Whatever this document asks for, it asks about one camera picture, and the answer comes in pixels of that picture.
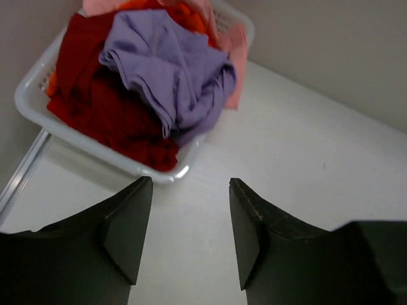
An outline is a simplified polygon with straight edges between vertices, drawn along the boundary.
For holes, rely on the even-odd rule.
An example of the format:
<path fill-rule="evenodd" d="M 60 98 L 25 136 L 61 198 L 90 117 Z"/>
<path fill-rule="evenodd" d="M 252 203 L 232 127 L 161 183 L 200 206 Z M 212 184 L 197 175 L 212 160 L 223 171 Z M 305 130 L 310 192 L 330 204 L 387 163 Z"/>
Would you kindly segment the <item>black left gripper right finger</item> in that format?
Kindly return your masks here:
<path fill-rule="evenodd" d="M 308 224 L 232 178 L 240 288 L 249 304 L 405 304 L 406 223 Z"/>

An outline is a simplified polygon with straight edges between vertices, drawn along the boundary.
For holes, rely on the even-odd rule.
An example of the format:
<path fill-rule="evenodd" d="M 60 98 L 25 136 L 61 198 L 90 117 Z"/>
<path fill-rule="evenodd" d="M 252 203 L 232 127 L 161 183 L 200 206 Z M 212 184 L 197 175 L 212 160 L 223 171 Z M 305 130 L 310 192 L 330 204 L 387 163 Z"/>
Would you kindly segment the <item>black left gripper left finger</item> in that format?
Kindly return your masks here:
<path fill-rule="evenodd" d="M 1 235 L 2 304 L 126 304 L 137 282 L 153 196 L 141 177 L 39 231 Z"/>

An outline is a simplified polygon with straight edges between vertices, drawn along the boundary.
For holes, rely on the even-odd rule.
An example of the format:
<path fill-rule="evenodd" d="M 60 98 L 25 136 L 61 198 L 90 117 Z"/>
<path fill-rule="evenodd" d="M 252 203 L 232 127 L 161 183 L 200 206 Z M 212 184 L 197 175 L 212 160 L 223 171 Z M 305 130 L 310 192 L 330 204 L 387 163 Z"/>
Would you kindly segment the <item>purple t shirt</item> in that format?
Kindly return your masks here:
<path fill-rule="evenodd" d="M 237 84 L 228 55 L 165 10 L 120 11 L 99 55 L 162 122 L 164 138 L 184 146 L 217 123 Z"/>

